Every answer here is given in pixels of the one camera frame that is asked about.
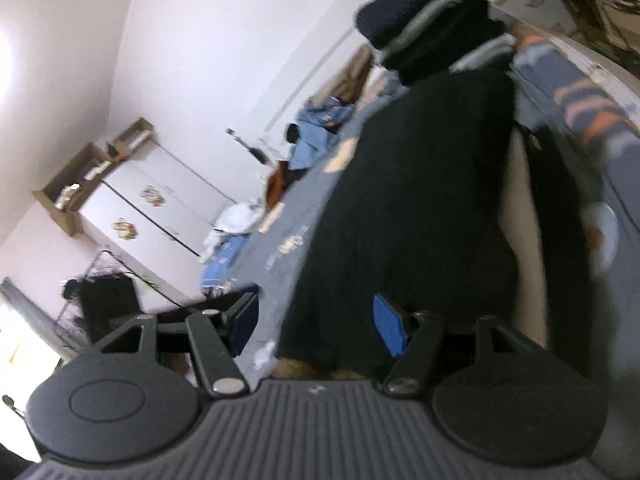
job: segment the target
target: curtain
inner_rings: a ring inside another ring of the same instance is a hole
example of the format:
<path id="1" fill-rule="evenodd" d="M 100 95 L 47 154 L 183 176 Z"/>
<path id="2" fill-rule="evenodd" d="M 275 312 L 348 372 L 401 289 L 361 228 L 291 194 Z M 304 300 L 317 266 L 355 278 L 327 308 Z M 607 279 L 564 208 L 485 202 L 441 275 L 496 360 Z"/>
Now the curtain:
<path id="1" fill-rule="evenodd" d="M 0 283 L 0 295 L 27 322 L 31 329 L 46 344 L 53 348 L 67 362 L 78 355 L 85 344 L 77 335 L 63 326 L 54 324 L 54 320 L 27 298 L 11 279 L 5 278 Z"/>

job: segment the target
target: gray bedsheet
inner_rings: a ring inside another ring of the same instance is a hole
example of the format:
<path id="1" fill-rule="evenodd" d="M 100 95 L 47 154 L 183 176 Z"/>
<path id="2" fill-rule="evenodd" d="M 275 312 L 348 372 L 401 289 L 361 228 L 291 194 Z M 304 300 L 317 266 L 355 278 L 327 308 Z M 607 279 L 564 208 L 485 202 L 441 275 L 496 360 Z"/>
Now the gray bedsheet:
<path id="1" fill-rule="evenodd" d="M 402 87 L 393 82 L 389 83 L 375 102 L 367 105 L 343 126 L 340 131 L 341 139 L 360 137 L 365 121 L 404 92 Z M 242 354 L 236 358 L 240 371 L 252 388 L 255 388 L 260 379 L 267 376 L 275 365 L 273 353 L 280 326 L 305 261 L 316 222 L 342 175 L 341 171 L 324 172 L 327 160 L 332 158 L 339 148 L 340 143 L 287 191 L 281 200 L 285 206 L 280 217 L 267 232 L 252 234 L 223 280 L 232 282 L 232 288 L 247 283 L 256 283 L 262 288 L 258 326 Z M 302 245 L 289 254 L 280 253 L 278 248 L 284 240 L 295 235 L 301 236 Z"/>

